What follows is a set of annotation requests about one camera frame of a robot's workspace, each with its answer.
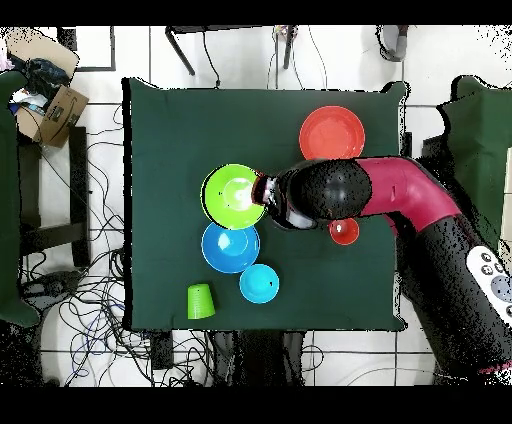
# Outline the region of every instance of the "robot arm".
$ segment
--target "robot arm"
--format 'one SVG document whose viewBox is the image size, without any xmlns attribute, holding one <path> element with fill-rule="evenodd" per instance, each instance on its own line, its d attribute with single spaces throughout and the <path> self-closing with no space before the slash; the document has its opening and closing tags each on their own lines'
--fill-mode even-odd
<svg viewBox="0 0 512 424">
<path fill-rule="evenodd" d="M 288 229 L 387 214 L 407 240 L 418 317 L 444 372 L 474 382 L 512 384 L 512 285 L 441 184 L 399 158 L 305 161 L 262 176 L 253 200 Z"/>
</svg>

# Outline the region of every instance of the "small blue bowl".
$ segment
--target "small blue bowl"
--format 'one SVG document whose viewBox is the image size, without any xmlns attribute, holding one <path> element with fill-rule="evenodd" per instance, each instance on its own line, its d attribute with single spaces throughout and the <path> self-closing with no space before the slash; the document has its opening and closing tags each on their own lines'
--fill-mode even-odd
<svg viewBox="0 0 512 424">
<path fill-rule="evenodd" d="M 251 266 L 260 252 L 260 237 L 254 227 L 226 230 L 211 223 L 201 240 L 203 256 L 216 271 L 242 272 Z"/>
<path fill-rule="evenodd" d="M 240 291 L 249 302 L 270 302 L 279 291 L 279 277 L 267 265 L 252 265 L 240 276 Z"/>
</svg>

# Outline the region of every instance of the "red bowl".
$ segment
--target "red bowl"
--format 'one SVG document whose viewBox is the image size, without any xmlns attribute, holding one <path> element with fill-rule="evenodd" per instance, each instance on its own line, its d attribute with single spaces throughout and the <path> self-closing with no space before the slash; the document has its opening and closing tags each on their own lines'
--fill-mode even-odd
<svg viewBox="0 0 512 424">
<path fill-rule="evenodd" d="M 359 225 L 353 218 L 332 221 L 329 224 L 329 233 L 335 243 L 348 246 L 359 237 Z"/>
<path fill-rule="evenodd" d="M 363 151 L 363 124 L 344 107 L 324 106 L 313 111 L 302 124 L 299 144 L 306 159 L 354 158 Z"/>
</svg>

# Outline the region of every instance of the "dark green tablecloth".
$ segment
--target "dark green tablecloth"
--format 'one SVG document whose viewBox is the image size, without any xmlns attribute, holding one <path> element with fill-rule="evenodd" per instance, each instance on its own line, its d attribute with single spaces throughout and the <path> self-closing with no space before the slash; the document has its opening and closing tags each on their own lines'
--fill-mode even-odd
<svg viewBox="0 0 512 424">
<path fill-rule="evenodd" d="M 274 267 L 280 289 L 270 303 L 254 305 L 239 291 L 239 274 L 221 274 L 203 259 L 201 236 L 210 221 L 199 198 L 203 179 L 221 164 L 272 174 L 302 160 L 302 122 L 325 105 L 361 119 L 362 156 L 397 154 L 403 83 L 386 93 L 165 91 L 135 79 L 129 85 L 132 328 L 403 329 L 393 316 L 394 237 L 382 217 L 359 219 L 360 237 L 349 247 L 324 231 L 284 232 L 264 218 L 256 225 L 257 263 Z M 199 282 L 210 284 L 217 313 L 188 320 L 187 287 Z"/>
<path fill-rule="evenodd" d="M 512 90 L 496 89 L 472 76 L 454 81 L 446 113 L 447 145 L 454 174 L 478 211 L 476 226 L 498 248 L 503 214 L 507 150 L 512 147 Z"/>
<path fill-rule="evenodd" d="M 0 319 L 30 327 L 39 314 L 20 299 L 20 182 L 16 121 L 7 108 L 12 93 L 26 84 L 17 71 L 0 72 Z"/>
</svg>

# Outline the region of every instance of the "plastic cup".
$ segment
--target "plastic cup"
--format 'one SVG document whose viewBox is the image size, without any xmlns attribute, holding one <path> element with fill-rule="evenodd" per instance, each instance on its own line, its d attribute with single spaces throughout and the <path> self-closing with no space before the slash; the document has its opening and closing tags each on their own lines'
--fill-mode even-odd
<svg viewBox="0 0 512 424">
<path fill-rule="evenodd" d="M 188 287 L 188 319 L 208 318 L 215 315 L 210 286 L 206 283 Z"/>
<path fill-rule="evenodd" d="M 353 218 L 332 221 L 329 224 L 329 233 L 335 243 L 348 246 L 359 237 L 359 225 Z"/>
<path fill-rule="evenodd" d="M 253 169 L 237 164 L 223 165 L 203 181 L 201 204 L 210 220 L 229 230 L 242 230 L 256 224 L 265 208 L 252 202 L 252 189 L 258 178 Z"/>
<path fill-rule="evenodd" d="M 240 276 L 240 291 L 249 302 L 270 302 L 279 291 L 279 277 L 268 265 L 252 265 Z"/>
</svg>

